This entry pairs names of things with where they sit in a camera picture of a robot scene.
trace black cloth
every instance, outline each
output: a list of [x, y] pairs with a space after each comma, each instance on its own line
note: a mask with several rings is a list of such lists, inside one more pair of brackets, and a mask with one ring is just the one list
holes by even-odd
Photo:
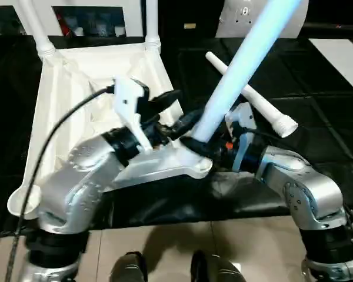
[[[141, 38], [51, 37], [57, 48], [141, 42]], [[205, 59], [213, 51], [229, 63], [242, 39], [163, 39], [161, 57], [185, 112], [203, 107], [221, 75]], [[41, 61], [31, 37], [0, 37], [0, 237], [12, 235], [16, 218], [6, 210], [21, 185]], [[353, 207], [353, 87], [306, 39], [280, 39], [250, 81], [298, 130], [285, 141], [333, 178]], [[255, 112], [259, 128], [273, 133]], [[271, 142], [275, 146], [282, 144]], [[263, 184], [235, 173], [212, 171], [145, 183], [105, 194], [93, 229], [288, 214]], [[28, 222], [28, 229], [35, 223]]]

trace light blue tube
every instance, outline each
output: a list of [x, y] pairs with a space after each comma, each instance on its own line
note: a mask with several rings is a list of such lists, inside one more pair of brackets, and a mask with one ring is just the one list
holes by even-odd
[[263, 61], [301, 0], [269, 0], [235, 54], [225, 75], [192, 130], [192, 137], [207, 142]]

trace white panel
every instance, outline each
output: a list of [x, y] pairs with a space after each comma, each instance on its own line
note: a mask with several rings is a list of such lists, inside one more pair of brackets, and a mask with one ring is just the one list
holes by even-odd
[[310, 41], [353, 86], [353, 43], [347, 39], [310, 39]]
[[[268, 0], [225, 0], [216, 37], [245, 37]], [[280, 38], [296, 38], [305, 22], [308, 0], [302, 0]]]

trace white bracket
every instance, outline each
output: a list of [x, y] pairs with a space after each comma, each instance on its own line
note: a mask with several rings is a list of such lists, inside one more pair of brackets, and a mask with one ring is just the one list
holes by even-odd
[[141, 115], [137, 113], [138, 99], [144, 97], [144, 88], [131, 78], [115, 78], [114, 110], [122, 123], [133, 133], [145, 152], [153, 150], [148, 138], [141, 129]]

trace black connector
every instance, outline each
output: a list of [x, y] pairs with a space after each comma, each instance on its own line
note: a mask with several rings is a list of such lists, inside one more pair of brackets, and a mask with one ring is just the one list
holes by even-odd
[[89, 232], [54, 234], [36, 230], [26, 236], [29, 262], [45, 268], [60, 268], [73, 264], [85, 252]]

